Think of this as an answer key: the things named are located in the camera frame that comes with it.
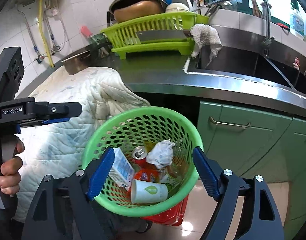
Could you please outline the person's left hand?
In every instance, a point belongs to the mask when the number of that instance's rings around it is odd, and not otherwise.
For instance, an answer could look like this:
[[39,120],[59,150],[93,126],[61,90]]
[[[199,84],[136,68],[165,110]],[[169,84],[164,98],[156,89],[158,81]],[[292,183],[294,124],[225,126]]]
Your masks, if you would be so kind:
[[0,190],[6,195],[14,195],[20,190],[21,175],[19,169],[22,167],[23,161],[20,157],[15,156],[2,164],[0,176]]

